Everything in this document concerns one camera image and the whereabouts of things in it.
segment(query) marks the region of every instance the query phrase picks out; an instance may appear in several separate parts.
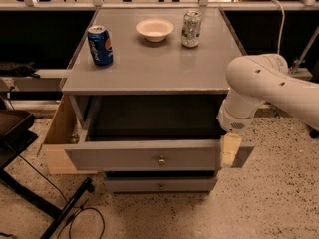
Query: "table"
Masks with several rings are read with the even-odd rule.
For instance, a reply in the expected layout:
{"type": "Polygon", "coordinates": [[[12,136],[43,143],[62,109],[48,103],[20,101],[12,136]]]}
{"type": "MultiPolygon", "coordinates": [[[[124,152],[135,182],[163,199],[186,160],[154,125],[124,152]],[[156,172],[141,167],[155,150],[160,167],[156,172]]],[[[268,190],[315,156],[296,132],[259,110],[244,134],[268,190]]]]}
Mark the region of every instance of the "table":
{"type": "Polygon", "coordinates": [[[106,173],[111,191],[209,191],[220,169],[216,113],[228,91],[224,68],[241,56],[218,9],[200,8],[196,48],[181,44],[186,8],[100,9],[114,62],[94,65],[84,42],[64,87],[82,126],[66,151],[78,169],[106,173]],[[174,31],[150,43],[135,27],[164,18],[174,31]]]}

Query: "cardboard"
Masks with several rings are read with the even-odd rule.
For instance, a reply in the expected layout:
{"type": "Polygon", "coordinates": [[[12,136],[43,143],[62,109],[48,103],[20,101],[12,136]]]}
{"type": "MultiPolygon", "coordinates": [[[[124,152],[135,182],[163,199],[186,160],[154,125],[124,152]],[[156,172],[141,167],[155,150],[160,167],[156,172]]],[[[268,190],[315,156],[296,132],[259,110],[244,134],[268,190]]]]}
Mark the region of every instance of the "cardboard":
{"type": "Polygon", "coordinates": [[[50,174],[94,174],[94,170],[77,170],[65,151],[77,126],[77,118],[67,96],[61,98],[43,142],[50,174]]]}

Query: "cable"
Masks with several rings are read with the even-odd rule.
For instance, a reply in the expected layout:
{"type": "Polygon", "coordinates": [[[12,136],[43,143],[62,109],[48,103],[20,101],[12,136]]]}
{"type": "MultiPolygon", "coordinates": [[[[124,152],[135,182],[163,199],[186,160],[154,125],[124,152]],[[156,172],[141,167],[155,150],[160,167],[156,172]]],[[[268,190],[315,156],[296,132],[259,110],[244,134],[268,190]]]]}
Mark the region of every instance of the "cable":
{"type": "Polygon", "coordinates": [[[0,232],[0,236],[3,236],[3,237],[13,237],[12,234],[6,234],[6,233],[3,233],[3,232],[0,232]]]}
{"type": "Polygon", "coordinates": [[[47,180],[53,187],[55,187],[60,194],[62,195],[62,197],[66,200],[66,202],[68,202],[67,197],[62,193],[62,191],[60,190],[60,188],[58,188],[55,184],[53,184],[48,178],[46,178],[40,171],[38,171],[28,160],[26,160],[23,156],[18,155],[20,158],[22,158],[27,164],[29,164],[31,166],[32,169],[34,169],[41,177],[43,177],[45,180],[47,180]]]}
{"type": "Polygon", "coordinates": [[[99,214],[99,216],[101,217],[101,220],[102,220],[102,231],[101,231],[101,234],[100,234],[100,236],[99,236],[99,239],[102,238],[102,236],[103,236],[103,234],[104,234],[104,232],[105,232],[105,229],[106,229],[105,219],[104,219],[102,213],[101,213],[97,208],[93,208],[93,207],[87,207],[87,208],[85,208],[85,207],[84,207],[85,204],[88,202],[88,200],[89,200],[89,199],[87,199],[87,201],[85,201],[85,203],[80,206],[80,209],[79,209],[77,212],[75,212],[74,214],[72,214],[72,215],[67,219],[66,224],[65,224],[64,227],[60,230],[57,239],[60,238],[62,232],[64,231],[64,229],[65,229],[69,224],[70,224],[70,227],[69,227],[69,239],[72,239],[72,227],[73,227],[74,221],[76,220],[76,218],[77,218],[81,213],[83,213],[83,212],[85,212],[85,211],[89,211],[89,210],[92,210],[92,211],[97,212],[97,213],[99,214]]]}
{"type": "Polygon", "coordinates": [[[280,7],[281,13],[282,13],[282,20],[281,20],[281,26],[280,26],[279,37],[278,37],[278,47],[277,47],[277,54],[280,54],[281,35],[282,35],[283,25],[284,25],[284,22],[285,22],[285,11],[284,11],[281,3],[278,0],[271,0],[271,2],[273,2],[276,5],[278,5],[280,7]]]}
{"type": "MultiPolygon", "coordinates": [[[[48,179],[46,176],[44,176],[39,170],[37,170],[37,168],[35,168],[35,167],[34,167],[28,160],[26,160],[23,156],[21,156],[21,155],[18,155],[18,156],[19,156],[22,160],[24,160],[27,164],[29,164],[32,169],[34,169],[41,177],[43,177],[45,180],[47,180],[54,188],[56,188],[56,189],[59,191],[59,193],[62,195],[63,199],[64,199],[66,202],[68,202],[67,197],[62,193],[62,190],[61,190],[60,188],[58,188],[51,180],[49,180],[49,179],[48,179]]],[[[80,206],[74,205],[73,208],[79,209],[80,206]]]]}

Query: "bottom drawer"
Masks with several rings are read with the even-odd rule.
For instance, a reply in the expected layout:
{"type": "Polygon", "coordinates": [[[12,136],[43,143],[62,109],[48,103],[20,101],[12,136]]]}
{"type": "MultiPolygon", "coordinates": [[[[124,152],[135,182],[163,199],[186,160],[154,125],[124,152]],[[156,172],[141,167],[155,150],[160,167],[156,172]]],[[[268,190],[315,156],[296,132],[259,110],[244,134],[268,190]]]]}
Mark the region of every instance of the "bottom drawer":
{"type": "Polygon", "coordinates": [[[209,192],[217,181],[214,171],[105,172],[107,190],[125,192],[209,192]]]}

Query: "drawer knob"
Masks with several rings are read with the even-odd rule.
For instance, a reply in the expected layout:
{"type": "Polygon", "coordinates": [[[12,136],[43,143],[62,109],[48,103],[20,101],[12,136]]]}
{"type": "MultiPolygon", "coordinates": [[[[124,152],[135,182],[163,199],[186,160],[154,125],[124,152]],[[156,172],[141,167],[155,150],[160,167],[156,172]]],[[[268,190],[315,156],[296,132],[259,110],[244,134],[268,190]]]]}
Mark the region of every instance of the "drawer knob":
{"type": "Polygon", "coordinates": [[[166,165],[166,160],[163,158],[163,155],[159,157],[158,164],[159,165],[166,165]]]}
{"type": "Polygon", "coordinates": [[[165,190],[165,185],[164,184],[160,184],[159,185],[159,190],[161,190],[161,191],[165,190]]]}

